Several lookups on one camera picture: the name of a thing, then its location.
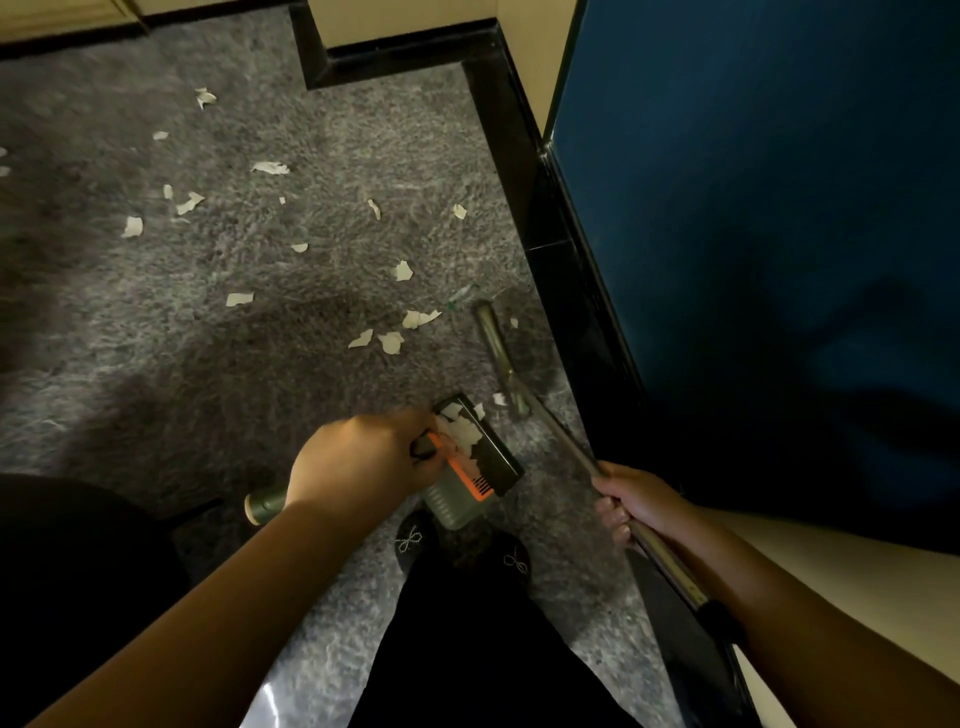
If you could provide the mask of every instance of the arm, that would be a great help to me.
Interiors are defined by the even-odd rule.
[[[303,446],[283,511],[30,728],[236,728],[276,656],[344,561],[442,453],[414,464],[428,412],[355,417]]]
[[[658,531],[743,625],[741,645],[801,728],[955,725],[960,686],[833,607],[650,473],[601,463],[594,485],[620,544],[629,511]],[[617,504],[612,498],[619,499]]]

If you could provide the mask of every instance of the black shoe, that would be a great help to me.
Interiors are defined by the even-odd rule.
[[[427,551],[440,551],[437,528],[428,511],[414,511],[403,519],[394,540],[394,553],[404,576],[410,574],[417,557]]]
[[[530,588],[532,574],[530,553],[522,541],[505,531],[493,534],[493,541],[480,557],[477,569],[494,578],[507,578],[524,592]]]

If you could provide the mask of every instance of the person's left hand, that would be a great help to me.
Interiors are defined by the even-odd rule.
[[[307,503],[365,538],[413,493],[433,483],[446,462],[410,457],[410,444],[435,428],[426,409],[359,415],[324,425],[300,450],[290,472],[285,508]]]

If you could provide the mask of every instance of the gray floor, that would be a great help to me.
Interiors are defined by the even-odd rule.
[[[219,104],[201,111],[196,86]],[[527,469],[491,520],[530,547],[534,599],[638,719],[680,725],[587,481],[541,426],[492,404],[469,314],[405,332],[399,356],[375,339],[347,349],[473,283],[519,319],[506,332],[518,367],[582,437],[459,66],[308,92],[274,9],[0,64],[0,109],[0,201],[16,200],[4,231],[18,231],[2,261],[0,468],[82,478],[158,517],[227,497],[176,534],[199,579],[250,536],[236,499],[282,478],[319,424],[463,389]],[[265,159],[291,174],[250,171]],[[189,225],[172,222],[165,183],[178,202],[206,196]],[[129,214],[141,237],[120,237]],[[402,258],[415,274],[396,282]],[[255,299],[226,308],[232,291]],[[402,584],[399,518],[277,661],[280,725],[346,724]]]

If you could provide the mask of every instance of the hand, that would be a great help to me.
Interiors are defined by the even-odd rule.
[[[290,472],[284,507],[311,504],[349,533],[365,538],[400,503],[433,483],[446,462],[410,457],[410,444],[434,428],[431,412],[406,409],[359,415],[324,425],[300,450]]]
[[[696,506],[656,475],[603,461],[599,465],[608,477],[593,478],[593,487],[606,496],[596,503],[597,516],[616,543],[630,542],[626,522],[631,516],[666,539],[674,538],[683,523],[700,518]]]

